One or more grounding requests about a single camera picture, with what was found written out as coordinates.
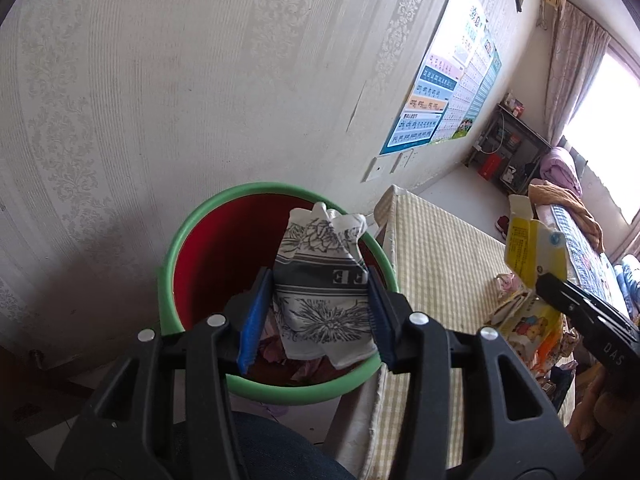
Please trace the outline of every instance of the person's leg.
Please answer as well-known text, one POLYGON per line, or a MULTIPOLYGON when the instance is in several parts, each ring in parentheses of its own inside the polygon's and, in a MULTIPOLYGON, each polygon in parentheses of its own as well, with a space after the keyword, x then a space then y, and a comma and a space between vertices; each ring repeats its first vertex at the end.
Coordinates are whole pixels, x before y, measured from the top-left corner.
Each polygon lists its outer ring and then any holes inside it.
MULTIPOLYGON (((234 412, 236 433, 251 480, 354 480, 306 438, 268 418, 234 412)), ((188 462, 186 425, 176 424, 179 462, 188 462)))

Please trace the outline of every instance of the silver screw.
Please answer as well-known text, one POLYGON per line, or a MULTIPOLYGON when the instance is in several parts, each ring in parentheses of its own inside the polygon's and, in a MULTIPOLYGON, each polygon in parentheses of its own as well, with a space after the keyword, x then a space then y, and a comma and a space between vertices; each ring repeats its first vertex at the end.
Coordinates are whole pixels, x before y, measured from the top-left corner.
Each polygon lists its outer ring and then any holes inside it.
POLYGON ((156 337, 156 333, 150 328, 145 328, 138 332, 138 341, 142 341, 143 343, 147 343, 149 341, 153 341, 153 338, 156 337))
POLYGON ((421 312, 412 312, 409 314, 409 321, 414 325, 426 325, 429 322, 429 316, 421 312))
POLYGON ((207 324, 209 326, 223 326, 226 323, 226 317, 222 314, 214 314, 207 318, 207 324))
POLYGON ((485 326, 480 329, 480 335, 487 341, 493 341, 498 337, 498 331, 490 326, 485 326))

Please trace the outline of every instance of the trash can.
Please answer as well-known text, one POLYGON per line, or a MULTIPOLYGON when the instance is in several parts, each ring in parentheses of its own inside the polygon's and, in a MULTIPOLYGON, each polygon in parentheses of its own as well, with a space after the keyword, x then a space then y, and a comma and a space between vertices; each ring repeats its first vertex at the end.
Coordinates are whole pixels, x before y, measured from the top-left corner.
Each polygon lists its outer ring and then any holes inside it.
MULTIPOLYGON (((274 182, 242 184, 202 203, 184 221, 159 269, 158 301, 162 334, 183 332, 213 312, 221 312, 235 294, 248 290, 260 267, 273 267, 282 235, 295 207, 315 202, 341 213, 340 206, 300 187, 274 182)), ((386 288, 398 291, 391 264, 373 237, 359 242, 368 266, 375 266, 386 288)), ((313 404, 360 386, 380 366, 378 354, 347 374, 322 384, 272 386, 228 376, 229 390, 269 404, 313 404)))

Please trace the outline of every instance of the orange-brown towel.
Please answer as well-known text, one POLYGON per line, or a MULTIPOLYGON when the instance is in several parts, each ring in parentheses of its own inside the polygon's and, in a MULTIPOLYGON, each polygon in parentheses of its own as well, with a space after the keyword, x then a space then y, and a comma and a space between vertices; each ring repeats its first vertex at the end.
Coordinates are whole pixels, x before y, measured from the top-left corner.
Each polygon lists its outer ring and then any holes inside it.
POLYGON ((544 180, 544 184, 529 184, 529 200, 533 205, 558 204, 564 207, 576 225, 587 238, 591 247, 599 254, 604 252, 602 243, 602 228, 598 224, 584 203, 572 191, 556 186, 544 180))

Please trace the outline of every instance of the white cable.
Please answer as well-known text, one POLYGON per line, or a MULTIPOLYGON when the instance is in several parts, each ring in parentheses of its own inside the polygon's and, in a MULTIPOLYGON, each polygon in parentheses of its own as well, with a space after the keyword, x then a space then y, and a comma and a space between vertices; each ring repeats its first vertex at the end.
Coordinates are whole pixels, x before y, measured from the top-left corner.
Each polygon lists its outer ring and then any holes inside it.
POLYGON ((492 152, 484 152, 482 150, 482 146, 480 146, 480 152, 484 153, 485 155, 493 155, 502 147, 502 142, 504 141, 504 114, 502 113, 502 111, 500 111, 500 117, 502 117, 502 137, 500 138, 500 144, 498 144, 498 147, 492 152))

